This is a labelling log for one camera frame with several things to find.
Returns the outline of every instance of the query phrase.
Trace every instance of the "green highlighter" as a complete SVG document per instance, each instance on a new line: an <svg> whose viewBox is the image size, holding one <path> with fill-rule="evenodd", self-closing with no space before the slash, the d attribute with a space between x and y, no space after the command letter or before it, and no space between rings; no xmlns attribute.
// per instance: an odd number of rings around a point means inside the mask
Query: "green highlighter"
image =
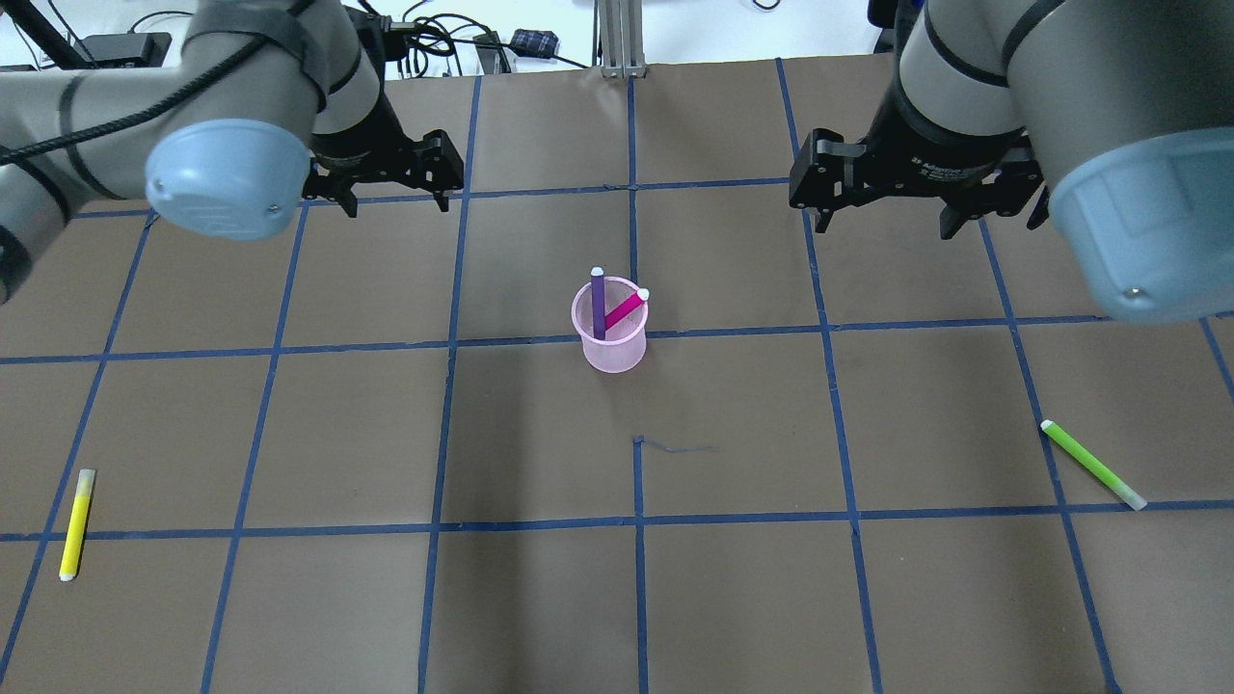
<svg viewBox="0 0 1234 694"><path fill-rule="evenodd" d="M1080 445L1079 441L1071 437L1061 426L1055 424L1053 420L1045 420L1041 422L1041 431L1045 432L1055 443L1062 447L1064 451L1071 453L1071 457L1080 461L1080 464L1088 468L1097 479L1102 482L1111 491L1118 494L1118 498L1127 503L1132 510L1138 511L1149 503L1144 500L1143 496L1135 493L1134 489L1127 485L1125 482L1118 478L1117 474L1111 472L1097 456L1088 452L1087 448Z"/></svg>

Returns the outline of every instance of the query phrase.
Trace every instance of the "pink cup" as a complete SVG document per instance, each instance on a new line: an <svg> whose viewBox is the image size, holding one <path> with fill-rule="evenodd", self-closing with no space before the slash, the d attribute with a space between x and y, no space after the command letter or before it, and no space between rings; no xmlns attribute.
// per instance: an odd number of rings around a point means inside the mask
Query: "pink cup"
<svg viewBox="0 0 1234 694"><path fill-rule="evenodd" d="M631 294L638 291L638 285L619 277L605 278L605 310L612 311ZM608 328L605 340L596 340L591 333L591 285L584 284L574 295L570 307L570 320L574 330L582 338L582 356L587 363L605 373L622 373L634 368L647 353L647 304Z"/></svg>

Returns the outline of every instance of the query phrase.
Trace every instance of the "gray robot arm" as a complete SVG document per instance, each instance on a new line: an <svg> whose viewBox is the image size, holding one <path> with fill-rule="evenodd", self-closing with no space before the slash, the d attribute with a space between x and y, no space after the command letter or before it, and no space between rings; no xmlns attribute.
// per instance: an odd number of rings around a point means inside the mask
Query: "gray robot arm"
<svg viewBox="0 0 1234 694"><path fill-rule="evenodd" d="M239 240L281 231L301 195L354 216L358 182L444 209L462 158L442 131L404 135L375 69L380 20L338 0L202 0L175 68L0 75L0 303L90 200L148 198Z"/></svg>
<svg viewBox="0 0 1234 694"><path fill-rule="evenodd" d="M813 131L790 175L818 231L845 206L939 196L949 238L1019 214L1044 177L1029 224L1049 210L1111 316L1234 309L1234 4L891 5L871 2L900 36L869 133Z"/></svg>

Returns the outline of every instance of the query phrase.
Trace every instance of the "magenta marker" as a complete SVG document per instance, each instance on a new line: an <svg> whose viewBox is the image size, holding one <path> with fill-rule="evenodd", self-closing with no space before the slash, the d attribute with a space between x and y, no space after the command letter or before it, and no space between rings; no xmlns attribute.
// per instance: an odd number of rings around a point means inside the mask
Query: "magenta marker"
<svg viewBox="0 0 1234 694"><path fill-rule="evenodd" d="M605 270L591 268L591 333L596 340L605 338Z"/></svg>
<svg viewBox="0 0 1234 694"><path fill-rule="evenodd" d="M623 317L634 312L634 309L642 306L652 298L652 293L645 288L639 289L629 299L622 301L611 314L605 316L605 327L612 330Z"/></svg>

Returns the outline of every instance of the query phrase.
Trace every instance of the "marker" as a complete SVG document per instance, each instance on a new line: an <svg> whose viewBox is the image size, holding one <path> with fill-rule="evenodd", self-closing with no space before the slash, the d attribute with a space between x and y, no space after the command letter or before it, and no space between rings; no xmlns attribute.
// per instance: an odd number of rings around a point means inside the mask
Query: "marker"
<svg viewBox="0 0 1234 694"><path fill-rule="evenodd" d="M605 327L612 330L623 317L634 312L634 309L642 306L652 298L652 293L647 289L639 289L629 299L626 299L617 305L616 309L607 316L605 316Z"/></svg>
<svg viewBox="0 0 1234 694"><path fill-rule="evenodd" d="M84 469L78 473L78 493L73 496L69 532L64 538L64 556L60 557L60 580L77 578L78 564L81 562L81 541L85 538L85 517L90 514L93 493L94 470Z"/></svg>
<svg viewBox="0 0 1234 694"><path fill-rule="evenodd" d="M596 340L605 338L605 270L591 268L591 333Z"/></svg>
<svg viewBox="0 0 1234 694"><path fill-rule="evenodd" d="M1051 420L1045 420L1041 422L1041 431L1045 432L1055 443L1062 447L1064 451L1071 453L1071 457L1080 461L1080 464L1086 467L1088 472L1093 474L1097 479L1102 482L1111 491L1118 494L1118 498L1127 503L1132 510L1138 511L1149 503L1144 500L1143 496L1135 493L1134 489L1127 485L1125 482L1118 478L1117 474L1111 472L1097 456L1088 452L1087 448L1080 445L1079 441L1071 437L1061 426L1054 424Z"/></svg>

